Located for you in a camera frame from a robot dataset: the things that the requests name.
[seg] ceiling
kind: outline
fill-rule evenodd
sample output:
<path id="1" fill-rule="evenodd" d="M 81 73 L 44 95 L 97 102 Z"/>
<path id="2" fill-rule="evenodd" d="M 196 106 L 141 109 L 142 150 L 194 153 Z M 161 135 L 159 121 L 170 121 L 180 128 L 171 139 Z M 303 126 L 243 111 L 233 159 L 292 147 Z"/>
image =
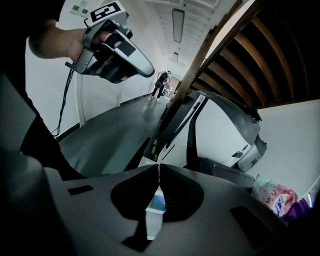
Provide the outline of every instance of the ceiling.
<path id="1" fill-rule="evenodd" d="M 147 6 L 154 5 L 156 8 L 165 36 L 170 67 L 174 69 L 174 66 L 176 66 L 176 72 L 173 70 L 173 74 L 176 73 L 178 78 L 183 78 L 209 30 L 220 22 L 235 1 L 144 0 Z M 172 18 L 174 8 L 185 11 L 181 43 L 174 41 Z M 179 54 L 178 63 L 173 61 L 174 52 Z"/>

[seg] person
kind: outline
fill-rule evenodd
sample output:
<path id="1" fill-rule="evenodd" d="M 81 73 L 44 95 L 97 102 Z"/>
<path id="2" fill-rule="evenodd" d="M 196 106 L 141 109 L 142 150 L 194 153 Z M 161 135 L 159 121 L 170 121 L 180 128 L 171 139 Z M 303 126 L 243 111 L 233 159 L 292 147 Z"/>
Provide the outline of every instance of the person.
<path id="1" fill-rule="evenodd" d="M 151 99 L 155 98 L 155 94 L 157 90 L 159 89 L 158 95 L 156 97 L 156 100 L 158 100 L 161 96 L 161 93 L 165 87 L 166 84 L 169 84 L 171 81 L 171 72 L 168 70 L 160 71 L 158 72 L 157 81 L 155 82 L 154 90 L 151 95 Z"/>
<path id="2" fill-rule="evenodd" d="M 34 55 L 43 59 L 69 57 L 76 61 L 83 49 L 85 28 L 63 30 L 56 27 L 65 0 L 5 1 L 2 6 L 2 60 L 0 69 L 36 113 L 20 150 L 40 161 L 42 166 L 59 171 L 62 180 L 84 178 L 63 156 L 58 142 L 50 133 L 26 92 L 25 51 L 27 38 Z M 101 32 L 94 44 L 104 43 L 111 35 Z"/>

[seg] plastic bag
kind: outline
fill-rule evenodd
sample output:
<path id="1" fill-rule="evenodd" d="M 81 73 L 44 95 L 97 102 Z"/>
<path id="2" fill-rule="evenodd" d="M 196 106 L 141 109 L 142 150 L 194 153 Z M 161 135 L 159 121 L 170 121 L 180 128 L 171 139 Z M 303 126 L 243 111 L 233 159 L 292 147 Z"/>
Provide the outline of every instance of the plastic bag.
<path id="1" fill-rule="evenodd" d="M 251 194 L 278 217 L 285 215 L 298 200 L 298 196 L 293 190 L 276 184 L 260 174 L 255 179 Z"/>

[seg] hallway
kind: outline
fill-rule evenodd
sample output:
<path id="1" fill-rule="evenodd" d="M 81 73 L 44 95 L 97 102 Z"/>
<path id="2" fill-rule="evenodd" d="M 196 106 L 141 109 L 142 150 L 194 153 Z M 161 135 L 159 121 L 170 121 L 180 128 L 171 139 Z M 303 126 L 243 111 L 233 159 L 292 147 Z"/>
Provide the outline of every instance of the hallway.
<path id="1" fill-rule="evenodd" d="M 91 119 L 60 142 L 65 158 L 87 177 L 122 172 L 151 137 L 166 106 L 145 96 Z"/>

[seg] black sleeve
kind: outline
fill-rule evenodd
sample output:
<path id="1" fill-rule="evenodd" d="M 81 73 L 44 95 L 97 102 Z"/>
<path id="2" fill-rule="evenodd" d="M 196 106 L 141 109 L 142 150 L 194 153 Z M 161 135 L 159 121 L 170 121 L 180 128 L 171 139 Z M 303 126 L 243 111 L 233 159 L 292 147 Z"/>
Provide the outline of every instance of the black sleeve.
<path id="1" fill-rule="evenodd" d="M 65 0 L 53 0 L 48 4 L 49 10 L 45 11 L 45 20 L 56 20 L 59 21 L 62 7 L 64 6 Z"/>

